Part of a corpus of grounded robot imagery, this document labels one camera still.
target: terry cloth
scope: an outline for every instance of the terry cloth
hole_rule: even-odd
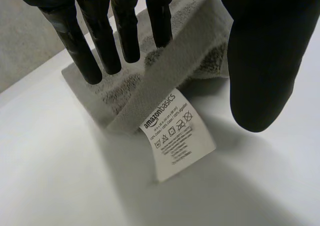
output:
[[[183,86],[182,83],[188,80],[228,76],[227,43],[232,25],[232,18],[224,8],[221,0],[209,1],[211,3],[208,3],[208,0],[206,0],[207,3],[205,4],[205,7],[203,7],[204,0],[172,1],[170,8],[172,14],[171,24],[174,40],[171,43],[173,44],[173,46],[171,47],[175,47],[175,51],[171,51],[169,54],[167,53],[167,48],[169,46],[165,49],[156,49],[152,38],[152,30],[148,12],[147,10],[144,10],[137,16],[138,38],[141,49],[140,61],[134,64],[128,64],[124,61],[121,52],[119,37],[118,34],[115,33],[114,38],[122,63],[122,71],[120,73],[116,75],[108,75],[102,70],[103,79],[101,83],[90,85],[85,82],[78,68],[74,64],[69,65],[62,71],[62,75],[72,89],[73,93],[76,95],[78,100],[82,103],[91,117],[100,127],[105,128],[109,125],[110,121],[114,120],[109,127],[110,129],[132,133],[139,128],[139,121],[136,121],[135,117],[132,118],[130,115],[127,115],[125,111],[122,111],[122,109],[125,109],[124,107],[126,106],[129,99],[130,101],[132,101],[134,100],[133,98],[135,97],[135,95],[139,94],[139,92],[136,92],[138,88],[141,89],[141,86],[139,85],[146,85],[145,83],[141,82],[141,80],[144,79],[144,77],[147,75],[154,74],[154,68],[163,66],[162,64],[161,66],[159,66],[160,62],[162,62],[161,58],[163,57],[168,57],[172,58],[172,60],[174,59],[176,61],[180,61],[179,57],[182,57],[181,54],[186,53],[187,55],[190,55],[190,51],[193,51],[191,55],[193,55],[194,58],[198,57],[196,64],[193,64],[192,68],[188,69],[189,73],[184,74],[185,78],[180,78],[178,81],[175,81],[177,78],[174,74],[180,72],[181,69],[179,69],[179,67],[181,65],[181,62],[175,63],[176,65],[168,65],[166,68],[164,68],[164,70],[167,72],[163,73],[172,76],[167,79],[171,82],[170,85],[172,85],[170,91],[177,86]],[[202,9],[203,12],[208,9],[207,12],[211,13],[206,16],[207,19],[203,22],[193,22],[193,17],[188,21],[188,19],[191,17],[191,15],[193,15],[196,9]],[[187,28],[193,29],[194,32],[192,32],[191,35],[198,35],[198,37],[195,37],[195,39],[191,37],[182,37],[183,34],[181,33],[186,32],[186,27],[184,27],[183,25],[193,25],[193,27]],[[197,44],[199,44],[199,41],[202,41],[201,37],[207,39],[207,41],[203,41],[203,43],[207,42],[207,47],[198,48],[198,50],[197,47],[199,45]],[[178,48],[176,48],[178,45],[177,42],[179,42],[176,41],[176,39],[178,38],[183,39],[184,43],[181,47],[179,46]],[[95,50],[93,51],[93,54],[97,58],[97,62],[100,68],[103,69]],[[168,91],[169,89],[167,88],[167,86],[169,86],[169,84],[167,85],[166,81],[161,82],[163,85],[160,85],[160,88],[162,88],[160,92]],[[152,102],[149,102],[150,104],[147,102],[145,106],[152,108],[152,105],[156,104],[156,102],[162,101],[163,98],[160,98],[161,97],[149,98],[148,100],[152,99]],[[121,125],[127,120],[131,121],[132,124],[127,129],[125,129],[121,127]]]
[[[206,65],[206,56],[212,49],[219,49],[226,42],[226,36],[220,33],[226,21],[226,14],[220,14],[223,10],[217,0],[201,2],[179,34],[145,72],[109,129],[134,133],[174,88],[190,77],[202,62]]]

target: white table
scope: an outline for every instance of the white table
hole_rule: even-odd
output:
[[[320,225],[319,47],[320,24],[263,133],[236,125],[228,81],[194,83],[185,95],[217,149],[162,184],[144,135],[95,125],[61,75],[62,51],[0,94],[0,225]]]

